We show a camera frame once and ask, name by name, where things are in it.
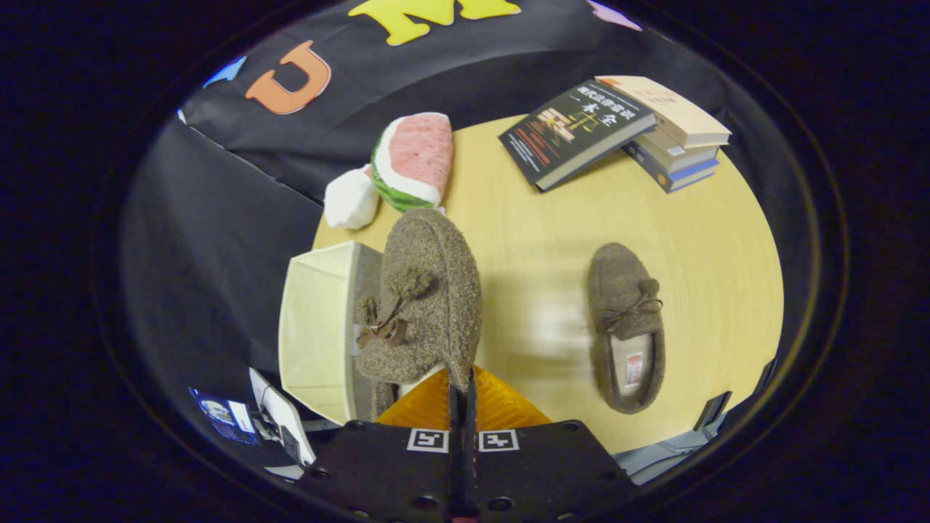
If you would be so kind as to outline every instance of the foam letter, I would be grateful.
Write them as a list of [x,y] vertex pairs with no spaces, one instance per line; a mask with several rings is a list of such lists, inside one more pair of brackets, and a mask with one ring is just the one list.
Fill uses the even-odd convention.
[[[430,31],[425,23],[414,23],[409,16],[434,23],[451,25],[455,21],[455,0],[368,0],[349,11],[349,16],[368,15],[388,31],[388,44],[400,46]],[[505,0],[458,0],[461,15],[470,20],[485,19],[520,12],[520,7]]]
[[308,40],[294,47],[281,58],[281,65],[293,63],[307,74],[307,83],[291,92],[274,81],[271,70],[255,81],[246,91],[247,99],[255,99],[275,114],[291,114],[303,109],[329,85],[329,64],[310,50],[313,44]]

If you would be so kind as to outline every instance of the orange letter u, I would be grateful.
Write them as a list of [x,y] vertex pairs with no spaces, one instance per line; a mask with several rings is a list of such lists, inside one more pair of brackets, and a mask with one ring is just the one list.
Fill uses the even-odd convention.
[[296,91],[288,91],[274,81],[271,70],[255,81],[246,91],[247,99],[255,99],[275,114],[291,114],[303,109],[329,85],[329,64],[310,50],[312,40],[294,47],[281,58],[281,65],[293,63],[307,74],[307,83]]

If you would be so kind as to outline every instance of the cream book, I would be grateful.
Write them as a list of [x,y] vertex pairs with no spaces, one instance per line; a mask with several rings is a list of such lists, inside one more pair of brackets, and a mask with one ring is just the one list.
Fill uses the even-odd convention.
[[669,172],[706,162],[716,157],[717,151],[720,150],[720,147],[716,145],[683,149],[677,141],[660,129],[643,133],[633,141],[639,143],[647,153],[656,158],[659,165]]
[[595,76],[602,84],[633,97],[656,113],[658,128],[685,149],[726,145],[730,130],[692,101],[645,76]]

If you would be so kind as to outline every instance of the screw hole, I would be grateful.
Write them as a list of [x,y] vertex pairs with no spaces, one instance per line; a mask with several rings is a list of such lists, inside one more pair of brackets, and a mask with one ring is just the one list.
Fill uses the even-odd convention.
[[430,511],[436,510],[436,507],[439,506],[439,503],[436,500],[434,500],[433,498],[426,497],[426,496],[420,496],[418,498],[414,498],[413,500],[410,500],[410,504],[412,504],[413,507],[416,508],[417,510],[421,510],[423,512],[430,512]]
[[487,508],[494,512],[506,512],[513,507],[513,502],[507,498],[496,498],[488,502]]

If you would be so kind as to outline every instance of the white plush toy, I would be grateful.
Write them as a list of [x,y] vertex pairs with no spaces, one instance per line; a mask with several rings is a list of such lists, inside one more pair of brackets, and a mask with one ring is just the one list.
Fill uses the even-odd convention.
[[360,229],[375,219],[379,193],[365,173],[368,164],[342,174],[326,186],[323,215],[330,227]]

